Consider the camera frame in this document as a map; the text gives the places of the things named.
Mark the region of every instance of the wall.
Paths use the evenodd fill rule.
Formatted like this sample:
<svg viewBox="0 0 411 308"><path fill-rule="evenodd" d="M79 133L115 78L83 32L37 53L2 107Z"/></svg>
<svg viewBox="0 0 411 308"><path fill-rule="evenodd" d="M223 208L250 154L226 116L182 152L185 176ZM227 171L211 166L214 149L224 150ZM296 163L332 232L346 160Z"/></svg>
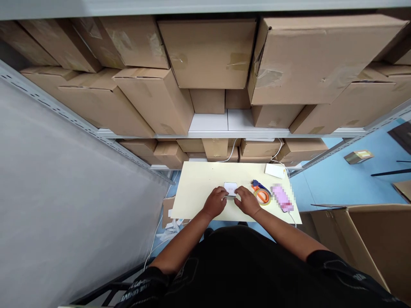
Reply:
<svg viewBox="0 0 411 308"><path fill-rule="evenodd" d="M0 93L0 306L56 308L145 260L168 184Z"/></svg>

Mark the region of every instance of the table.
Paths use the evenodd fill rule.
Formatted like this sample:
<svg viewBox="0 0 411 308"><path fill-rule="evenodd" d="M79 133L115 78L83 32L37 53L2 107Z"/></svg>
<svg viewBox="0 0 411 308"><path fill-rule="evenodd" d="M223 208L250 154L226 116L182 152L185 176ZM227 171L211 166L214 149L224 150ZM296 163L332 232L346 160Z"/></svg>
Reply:
<svg viewBox="0 0 411 308"><path fill-rule="evenodd" d="M295 223L301 224L300 214L288 177L279 179L265 174L265 165L265 163L184 162L171 218L193 219L203 208L211 191L217 186L224 186L224 182L237 183L237 186L242 185L254 193L251 188L251 181L257 180L268 189L273 184L281 184L294 205L291 215ZM291 216L280 209L275 199L272 199L269 205L262 207L285 222L294 224ZM227 200L224 211L215 220L255 221L241 212L233 200Z"/></svg>

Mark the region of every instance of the floor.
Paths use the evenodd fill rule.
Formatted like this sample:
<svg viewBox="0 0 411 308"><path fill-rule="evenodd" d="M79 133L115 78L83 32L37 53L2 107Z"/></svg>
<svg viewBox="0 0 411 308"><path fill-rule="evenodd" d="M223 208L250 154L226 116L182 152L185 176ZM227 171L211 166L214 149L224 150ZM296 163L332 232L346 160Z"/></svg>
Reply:
<svg viewBox="0 0 411 308"><path fill-rule="evenodd" d="M411 160L410 155L394 141L387 131L403 123L399 119L385 125L367 137L346 147L340 152L328 157L320 163L304 170L291 178L297 206L300 212L321 209L314 204L377 204L406 203L393 188L393 182L411 180L411 173L371 177L378 172L409 168L411 163L397 163L396 160ZM340 138L324 138L330 148L338 144ZM349 165L344 156L352 151L368 150L375 156L361 164ZM180 172L173 174L177 185L171 186L167 197L177 192ZM235 225L236 222L212 221L210 227L217 229L223 226ZM249 224L251 228L269 238L270 235L256 222ZM159 227L157 233L163 233ZM155 239L152 256L157 256L168 242L160 245Z"/></svg>

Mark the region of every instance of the white shelf board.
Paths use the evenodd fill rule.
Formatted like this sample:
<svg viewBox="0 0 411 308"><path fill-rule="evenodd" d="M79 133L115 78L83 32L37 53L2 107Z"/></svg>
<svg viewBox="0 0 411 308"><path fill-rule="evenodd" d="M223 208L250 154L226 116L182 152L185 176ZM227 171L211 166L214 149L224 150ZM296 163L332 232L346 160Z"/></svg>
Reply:
<svg viewBox="0 0 411 308"><path fill-rule="evenodd" d="M228 110L223 115L195 114L187 136L156 134L154 138L353 138L363 135L363 128L339 128L329 135L296 135L288 129L254 127L251 110ZM102 138L138 138L119 136L109 129L100 128Z"/></svg>
<svg viewBox="0 0 411 308"><path fill-rule="evenodd" d="M19 0L3 1L0 20L113 15L376 9L409 0Z"/></svg>

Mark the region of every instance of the finger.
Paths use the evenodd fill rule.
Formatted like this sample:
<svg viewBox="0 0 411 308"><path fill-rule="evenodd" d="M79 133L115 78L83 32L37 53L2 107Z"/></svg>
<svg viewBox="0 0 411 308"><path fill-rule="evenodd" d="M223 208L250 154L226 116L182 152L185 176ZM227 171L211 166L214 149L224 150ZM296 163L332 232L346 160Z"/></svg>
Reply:
<svg viewBox="0 0 411 308"><path fill-rule="evenodd" d="M220 193L220 192L222 192L222 191L225 191L226 192L226 189L224 188L224 187L222 187L222 186L219 186L219 187L216 187L216 188L214 188L214 193Z"/></svg>
<svg viewBox="0 0 411 308"><path fill-rule="evenodd" d="M223 191L217 194L217 197L219 197L220 199L224 198L224 196L228 195L228 192Z"/></svg>

